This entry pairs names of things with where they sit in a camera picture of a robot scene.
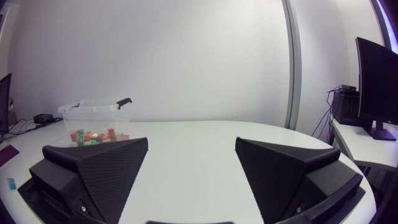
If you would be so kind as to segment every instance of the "white desk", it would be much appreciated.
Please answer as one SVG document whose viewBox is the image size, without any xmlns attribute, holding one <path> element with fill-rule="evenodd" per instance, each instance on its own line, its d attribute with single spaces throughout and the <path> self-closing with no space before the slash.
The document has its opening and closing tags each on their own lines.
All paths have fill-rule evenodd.
<svg viewBox="0 0 398 224">
<path fill-rule="evenodd" d="M 324 149 L 324 142 L 302 133 L 265 124 L 235 121 L 128 123 L 132 138 L 148 137 L 149 151 L 124 207 L 120 223 L 148 220 L 177 223 L 263 223 L 249 183 L 235 153 L 236 137 L 288 146 Z M 38 223 L 6 178 L 20 187 L 28 169 L 42 158 L 42 146 L 67 146 L 70 137 L 62 123 L 52 124 L 11 140 L 15 158 L 0 167 L 0 197 L 16 223 Z M 340 161 L 360 170 L 344 155 Z M 366 179 L 365 195 L 345 223 L 369 223 L 376 212 Z"/>
<path fill-rule="evenodd" d="M 333 120 L 333 134 L 341 150 L 357 165 L 392 172 L 398 166 L 398 141 L 374 140 L 363 128 L 343 125 Z M 384 125 L 398 138 L 398 131 Z"/>
</svg>

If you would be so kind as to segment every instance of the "desk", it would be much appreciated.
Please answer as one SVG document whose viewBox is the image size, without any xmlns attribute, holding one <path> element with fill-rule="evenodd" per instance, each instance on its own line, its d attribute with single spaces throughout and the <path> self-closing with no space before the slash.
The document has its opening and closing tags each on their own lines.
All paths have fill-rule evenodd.
<svg viewBox="0 0 398 224">
<path fill-rule="evenodd" d="M 395 137 L 398 131 L 384 125 Z M 363 128 L 332 122 L 332 136 L 336 138 L 341 151 L 357 166 L 375 167 L 395 172 L 398 166 L 398 141 L 374 140 Z"/>
<path fill-rule="evenodd" d="M 288 146 L 324 149 L 324 142 L 289 129 L 237 121 L 127 123 L 132 138 L 147 137 L 149 151 L 132 187 L 120 223 L 148 220 L 177 223 L 263 223 L 249 182 L 235 153 L 236 137 Z M 11 140 L 15 158 L 0 167 L 0 197 L 16 223 L 38 223 L 17 191 L 5 178 L 21 186 L 28 169 L 43 159 L 42 146 L 68 146 L 70 137 L 62 122 Z M 360 170 L 344 155 L 339 160 Z M 369 223 L 376 205 L 369 183 L 346 223 Z"/>
</svg>

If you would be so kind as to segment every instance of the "computer monitor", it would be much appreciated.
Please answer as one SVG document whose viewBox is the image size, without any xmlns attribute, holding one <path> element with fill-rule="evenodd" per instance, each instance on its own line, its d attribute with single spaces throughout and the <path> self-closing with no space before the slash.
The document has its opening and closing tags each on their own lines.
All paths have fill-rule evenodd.
<svg viewBox="0 0 398 224">
<path fill-rule="evenodd" d="M 364 128 L 376 140 L 395 141 L 383 123 L 398 124 L 398 55 L 371 42 L 356 38 L 359 60 L 360 118 L 376 121 Z"/>
<path fill-rule="evenodd" d="M 44 146 L 18 192 L 44 223 L 117 223 L 147 151 L 146 138 Z"/>
<path fill-rule="evenodd" d="M 10 93 L 11 73 L 0 80 L 0 134 L 8 130 L 8 98 Z"/>
</svg>

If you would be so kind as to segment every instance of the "power adapter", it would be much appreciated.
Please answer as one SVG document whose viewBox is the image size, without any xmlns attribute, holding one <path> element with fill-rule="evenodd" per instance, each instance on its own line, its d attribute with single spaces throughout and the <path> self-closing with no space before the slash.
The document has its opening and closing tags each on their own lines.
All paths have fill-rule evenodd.
<svg viewBox="0 0 398 224">
<path fill-rule="evenodd" d="M 39 114 L 33 117 L 36 124 L 47 124 L 53 120 L 52 114 Z"/>
</svg>

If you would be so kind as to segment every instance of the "black handle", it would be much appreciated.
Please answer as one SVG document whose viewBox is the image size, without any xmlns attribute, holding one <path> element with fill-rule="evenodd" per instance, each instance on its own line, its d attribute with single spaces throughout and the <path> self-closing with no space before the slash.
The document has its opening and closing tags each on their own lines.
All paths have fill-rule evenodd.
<svg viewBox="0 0 398 224">
<path fill-rule="evenodd" d="M 118 109 L 120 110 L 120 107 L 122 107 L 126 103 L 132 103 L 132 100 L 130 98 L 126 98 L 126 99 L 123 99 L 123 100 L 119 100 L 116 103 L 119 105 Z"/>
</svg>

